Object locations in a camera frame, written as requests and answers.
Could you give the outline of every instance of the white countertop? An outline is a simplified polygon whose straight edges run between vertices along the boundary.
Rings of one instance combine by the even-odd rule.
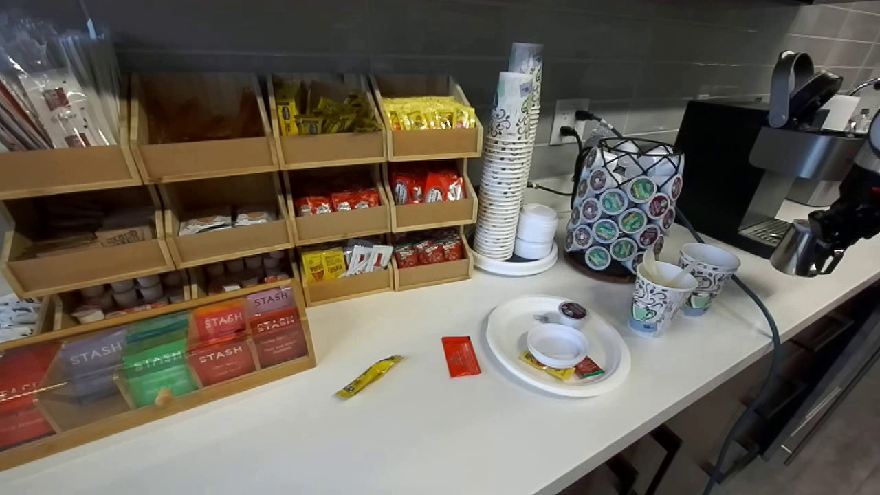
[[[675,230],[661,259],[684,240]],[[789,278],[749,252],[739,276],[791,336],[877,278],[877,244],[853,247],[831,278]],[[761,314],[734,285],[708,317],[677,317],[664,338],[624,328],[629,288],[558,263],[523,280],[477,272],[468,284],[313,307],[317,368],[6,470],[0,492],[558,492],[771,350]],[[614,321],[632,353],[626,384],[603,398],[555,398],[503,373],[482,324],[518,294],[580,300]],[[441,336],[463,332],[477,336],[483,373],[449,380]],[[332,398],[397,353],[406,362],[382,382]]]

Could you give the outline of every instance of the red tea packet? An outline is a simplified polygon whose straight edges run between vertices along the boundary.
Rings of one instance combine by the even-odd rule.
[[[446,336],[444,354],[446,354],[449,377],[482,373],[471,336]]]

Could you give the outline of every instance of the coffee machine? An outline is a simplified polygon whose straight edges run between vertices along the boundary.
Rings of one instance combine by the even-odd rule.
[[[684,153],[677,210],[698,230],[771,259],[789,229],[779,210],[791,188],[841,181],[864,146],[864,134],[818,124],[840,87],[835,75],[815,75],[807,54],[783,52],[771,101],[687,101],[677,134]]]

